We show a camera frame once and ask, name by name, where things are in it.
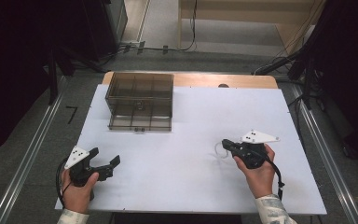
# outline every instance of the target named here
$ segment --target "black cable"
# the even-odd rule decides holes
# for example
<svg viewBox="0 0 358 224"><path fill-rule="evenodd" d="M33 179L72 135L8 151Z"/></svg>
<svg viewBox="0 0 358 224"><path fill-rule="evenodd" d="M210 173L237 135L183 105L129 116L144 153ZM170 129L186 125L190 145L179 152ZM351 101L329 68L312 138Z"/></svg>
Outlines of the black cable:
<svg viewBox="0 0 358 224"><path fill-rule="evenodd" d="M256 151L252 151L252 153L260 158L263 158L266 162L271 164L272 168L275 170L275 173L278 176L278 197L280 200L282 200L284 183L282 182L281 171L278 169L278 166L276 166L275 163L269 159L269 155L267 155L267 154L261 155L260 153L258 153Z"/></svg>
<svg viewBox="0 0 358 224"><path fill-rule="evenodd" d="M196 0L196 2L194 3L194 8L193 8L193 17L190 19L190 27L191 30L193 32L193 41L191 42L191 45L187 48L187 49L180 49L181 51L186 51L189 50L194 43L196 43L196 18L197 18L197 3L198 0Z"/></svg>
<svg viewBox="0 0 358 224"><path fill-rule="evenodd" d="M65 187L65 189L62 191L62 197L63 197L63 194L66 192L66 190L69 188L69 186L71 186L72 184L72 180L71 182L69 182L68 186Z"/></svg>
<svg viewBox="0 0 358 224"><path fill-rule="evenodd" d="M119 47L119 48L117 49L117 52L116 52L116 53L106 55L104 58L108 58L108 59L107 59L106 61L104 61L103 63L98 64L97 66L106 65L106 64L109 63L115 56L117 56L119 53L123 53L123 52L125 52L124 48ZM87 67L87 66L83 66L83 65L79 65L79 64L75 64L75 66L76 66L76 69L87 69L87 68L89 68L89 67Z"/></svg>
<svg viewBox="0 0 358 224"><path fill-rule="evenodd" d="M280 59L280 58L286 58L286 57L276 57L276 58L274 58L274 60L272 60L271 63L275 63L275 61L276 61L277 59ZM279 71L278 68L275 69L275 71L277 71L279 74L282 74L282 72Z"/></svg>
<svg viewBox="0 0 358 224"><path fill-rule="evenodd" d="M275 78L275 80L277 81L277 83L290 83L290 84L294 84L294 85L304 86L304 83L302 83L300 81L278 79L278 78Z"/></svg>
<svg viewBox="0 0 358 224"><path fill-rule="evenodd" d="M182 52L186 52L185 49L158 49L158 48L148 48L148 47L142 47L142 48L130 47L128 50L134 50L134 49L151 49L151 50L161 50L161 51L166 50L166 51L182 51ZM118 51L118 52L115 53L115 54L112 54L112 55L110 56L110 58L109 58L106 62L99 64L99 66L107 64L110 60L112 60L113 57L117 56L117 55L120 54L120 53L125 53L125 52L127 52L127 51L125 51L125 50L123 49L123 50L121 50L121 51Z"/></svg>
<svg viewBox="0 0 358 224"><path fill-rule="evenodd" d="M255 69L252 74L255 75L256 72L257 72L259 69L261 69L261 68L275 65L275 60L277 60L277 59L279 59L279 58L286 59L288 63L290 63L291 65L293 65L293 64L292 64L293 61L290 60L289 57L290 57L290 56L287 56L287 57L283 57L283 56L277 57L277 56L275 56L275 57L273 58L273 60L272 60L271 63L269 63L271 60L268 60L268 63L266 63L265 65L262 65L262 66L258 67L257 69Z"/></svg>
<svg viewBox="0 0 358 224"><path fill-rule="evenodd" d="M290 102L287 107L290 107L292 104L296 103L297 101L299 101L301 99L302 95L298 96L294 101Z"/></svg>
<svg viewBox="0 0 358 224"><path fill-rule="evenodd" d="M310 8L310 13L311 13L311 11L312 11L312 9L313 9L313 6L315 6L315 3L316 3L316 1L313 0L312 7ZM300 28L296 31L295 35L293 36L293 40L289 42L289 45L287 45L287 47L284 47L284 49L282 49L281 51L279 51L273 58L269 59L269 60L267 61L267 63L265 63L264 65L260 66L259 68L272 65L271 61L276 60L276 58L279 57L279 55L281 55L281 54L282 54L284 51L286 51L290 46L292 46L294 43L296 43L296 41L297 41L299 38L303 38L303 37L307 34L307 33L305 33L305 34L303 34L303 35L301 35L301 36L299 36L298 38L295 39L295 37L297 36L298 32L304 27L306 21L308 21L307 26L310 25L310 23L312 22L313 18L314 18L315 15L317 14L316 12L318 11L318 9L319 9L319 7L320 7L321 5L322 5L322 1L321 1L321 2L319 3L319 5L316 7L315 13L313 13L312 17L310 17L310 13L309 13L307 19L304 20L304 22L301 24Z"/></svg>
<svg viewBox="0 0 358 224"><path fill-rule="evenodd" d="M60 186L60 173L61 173L61 169L63 167L63 165L68 161L69 157L66 157L65 159L63 159L60 162L60 165L57 168L57 172L56 172L56 190L57 190L57 195L58 198L60 199L60 202L62 204L62 209L65 208L65 204L63 202L63 197L62 197L62 193L61 193L61 186Z"/></svg>

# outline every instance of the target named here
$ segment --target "wooden panel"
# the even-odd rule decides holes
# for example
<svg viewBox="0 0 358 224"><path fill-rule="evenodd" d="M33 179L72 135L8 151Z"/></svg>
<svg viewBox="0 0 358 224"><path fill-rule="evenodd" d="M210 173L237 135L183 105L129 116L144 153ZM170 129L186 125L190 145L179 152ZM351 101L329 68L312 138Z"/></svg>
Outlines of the wooden panel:
<svg viewBox="0 0 358 224"><path fill-rule="evenodd" d="M150 0L125 0L128 21L123 41L139 41Z"/></svg>
<svg viewBox="0 0 358 224"><path fill-rule="evenodd" d="M103 84L109 85L113 72L103 78ZM274 77L252 75L216 75L207 73L175 73L174 86L218 87L227 84L232 88L278 89Z"/></svg>
<svg viewBox="0 0 358 224"><path fill-rule="evenodd" d="M301 24L282 23L276 24L278 33L281 37L287 54L291 54L300 49L302 38L309 30L310 26L316 24L324 8L325 0L315 0L309 9L309 15L302 18Z"/></svg>
<svg viewBox="0 0 358 224"><path fill-rule="evenodd" d="M182 19L192 18L194 0L180 2ZM197 19L298 24L308 17L312 3L311 0L199 0Z"/></svg>

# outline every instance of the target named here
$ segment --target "human hand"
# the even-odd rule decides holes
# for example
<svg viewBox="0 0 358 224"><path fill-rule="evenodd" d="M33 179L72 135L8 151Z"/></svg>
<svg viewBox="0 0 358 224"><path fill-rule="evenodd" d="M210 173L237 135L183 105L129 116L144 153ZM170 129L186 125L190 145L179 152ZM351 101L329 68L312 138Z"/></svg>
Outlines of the human hand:
<svg viewBox="0 0 358 224"><path fill-rule="evenodd" d="M271 161L274 161L275 152L264 144L267 155ZM235 156L234 161L243 173L246 175L249 189L254 194L255 198L260 198L272 194L272 181L274 179L275 170L269 162L264 162L263 165L257 169L248 169L243 161Z"/></svg>
<svg viewBox="0 0 358 224"><path fill-rule="evenodd" d="M89 209L90 194L92 187L98 181L98 173L94 173L89 177L86 185L83 187L75 187L71 182L69 170L63 170L62 179L62 197L65 208L73 212L86 214Z"/></svg>

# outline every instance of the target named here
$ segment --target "table surface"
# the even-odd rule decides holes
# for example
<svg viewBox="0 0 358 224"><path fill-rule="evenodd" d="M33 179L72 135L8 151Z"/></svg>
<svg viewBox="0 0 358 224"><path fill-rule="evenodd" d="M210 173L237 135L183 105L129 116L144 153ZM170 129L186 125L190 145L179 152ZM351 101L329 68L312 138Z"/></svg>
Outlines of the table surface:
<svg viewBox="0 0 358 224"><path fill-rule="evenodd" d="M201 83L205 84L208 76L198 78L202 77ZM226 152L219 144L224 138L238 142L255 129L281 139L270 145L286 184L282 200L286 210L299 215L326 213L281 90L175 85L172 131L130 133L107 128L110 119L104 100L107 88L105 84L98 86L77 145L100 149L91 166L106 165L116 155L120 155L121 164L113 177L94 187L95 199L89 209L256 213L245 176L230 156L223 158ZM277 176L273 190L277 192Z"/></svg>
<svg viewBox="0 0 358 224"><path fill-rule="evenodd" d="M109 85L113 72L108 72L103 78L103 84ZM227 84L233 88L278 89L274 77L252 75L230 75L211 73L173 73L174 86L182 87L218 87Z"/></svg>

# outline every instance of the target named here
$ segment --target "white sleeve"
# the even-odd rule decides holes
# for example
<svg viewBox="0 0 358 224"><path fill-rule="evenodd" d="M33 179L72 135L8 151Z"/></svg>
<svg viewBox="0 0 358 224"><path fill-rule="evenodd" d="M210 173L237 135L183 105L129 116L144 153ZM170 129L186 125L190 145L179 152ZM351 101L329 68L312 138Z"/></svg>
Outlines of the white sleeve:
<svg viewBox="0 0 358 224"><path fill-rule="evenodd" d="M87 219L89 219L89 215L63 209L57 224L86 224Z"/></svg>
<svg viewBox="0 0 358 224"><path fill-rule="evenodd" d="M282 201L275 194L255 199L255 205L263 224L296 224L289 217L289 214L287 214L283 207Z"/></svg>

